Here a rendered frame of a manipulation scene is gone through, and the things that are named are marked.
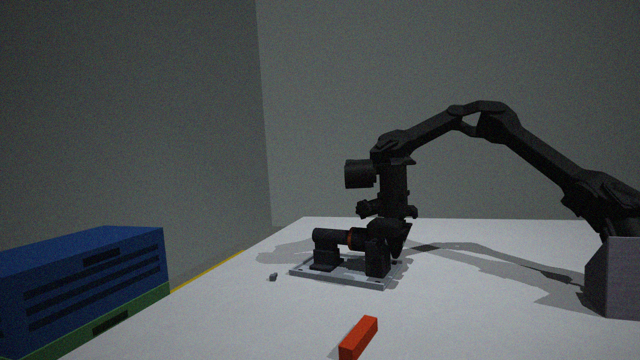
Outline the red-brown rectangular block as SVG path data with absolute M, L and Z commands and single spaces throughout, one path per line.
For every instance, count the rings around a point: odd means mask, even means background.
M 339 360 L 358 360 L 378 332 L 378 318 L 362 316 L 338 346 Z

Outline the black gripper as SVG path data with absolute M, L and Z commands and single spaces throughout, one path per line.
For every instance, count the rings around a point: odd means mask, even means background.
M 413 223 L 406 217 L 418 218 L 418 208 L 408 204 L 410 191 L 406 187 L 380 187 L 377 193 L 382 198 L 384 218 L 374 218 L 366 224 L 366 234 L 385 237 L 393 259 L 398 259 L 403 249 L 403 241 L 409 235 Z

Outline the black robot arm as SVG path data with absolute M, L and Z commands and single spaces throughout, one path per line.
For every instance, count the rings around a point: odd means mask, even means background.
M 477 126 L 463 116 L 481 112 Z M 450 132 L 503 144 L 517 153 L 563 191 L 560 202 L 586 219 L 602 244 L 608 237 L 640 238 L 640 192 L 602 171 L 586 170 L 522 127 L 517 114 L 499 101 L 477 100 L 452 104 L 445 111 L 410 129 L 382 134 L 370 159 L 346 159 L 345 189 L 372 188 L 379 174 L 380 188 L 407 187 L 407 166 L 417 148 Z

